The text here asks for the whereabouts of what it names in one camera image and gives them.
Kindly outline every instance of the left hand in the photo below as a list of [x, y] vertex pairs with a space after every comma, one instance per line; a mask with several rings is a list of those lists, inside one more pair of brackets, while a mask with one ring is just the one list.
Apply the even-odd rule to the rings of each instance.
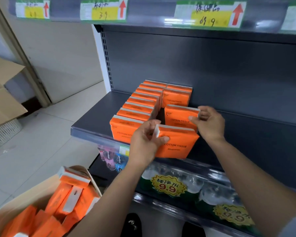
[[144, 122], [133, 134], [130, 141], [128, 165], [143, 170], [153, 161], [158, 148], [169, 141], [169, 137], [153, 137], [156, 124], [160, 124], [159, 120], [149, 120]]

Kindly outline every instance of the open cardboard box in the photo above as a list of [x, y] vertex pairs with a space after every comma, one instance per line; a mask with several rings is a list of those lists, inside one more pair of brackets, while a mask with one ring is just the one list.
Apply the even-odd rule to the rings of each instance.
[[[72, 166], [70, 167], [76, 171], [81, 171], [88, 174], [91, 177], [91, 183], [95, 187], [95, 190], [101, 197], [102, 194], [96, 185], [94, 179], [92, 178], [89, 171], [83, 166]], [[0, 208], [0, 235], [4, 226], [19, 213], [21, 213], [26, 207], [30, 204], [37, 207], [38, 210], [45, 209], [48, 200], [55, 192], [60, 181], [58, 175], [53, 175], [42, 183], [34, 186], [30, 190], [24, 192], [18, 197], [14, 198], [10, 202], [6, 203], [3, 207]]]
[[24, 66], [0, 58], [0, 125], [27, 112], [27, 110], [5, 89], [5, 84]]

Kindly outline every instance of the red arrow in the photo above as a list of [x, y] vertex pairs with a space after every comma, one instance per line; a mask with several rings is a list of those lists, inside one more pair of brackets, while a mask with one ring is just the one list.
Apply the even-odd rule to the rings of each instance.
[[44, 10], [45, 10], [45, 17], [47, 17], [47, 9], [49, 8], [47, 2], [45, 2]]
[[237, 25], [237, 23], [238, 23], [238, 19], [239, 19], [239, 15], [240, 15], [240, 13], [243, 13], [243, 10], [242, 10], [242, 6], [241, 6], [241, 4], [239, 4], [239, 5], [235, 8], [235, 10], [233, 10], [233, 13], [234, 13], [234, 20], [233, 20], [233, 22], [232, 22], [232, 25], [235, 26], [235, 25]]
[[120, 4], [120, 9], [121, 9], [120, 18], [123, 18], [124, 8], [126, 8], [126, 5], [125, 5], [125, 2], [123, 0], [122, 3]]

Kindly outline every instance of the black shoe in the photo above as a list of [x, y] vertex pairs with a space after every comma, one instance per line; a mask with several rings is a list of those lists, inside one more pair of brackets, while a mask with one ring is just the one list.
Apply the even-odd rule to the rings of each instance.
[[135, 213], [126, 216], [121, 237], [142, 237], [141, 221]]
[[185, 222], [182, 229], [182, 237], [206, 237], [205, 231], [202, 227]]

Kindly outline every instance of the white plastic basket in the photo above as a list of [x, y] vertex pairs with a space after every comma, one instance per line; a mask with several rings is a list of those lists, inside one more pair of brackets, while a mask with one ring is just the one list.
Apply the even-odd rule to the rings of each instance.
[[22, 130], [21, 123], [14, 119], [0, 126], [0, 146]]

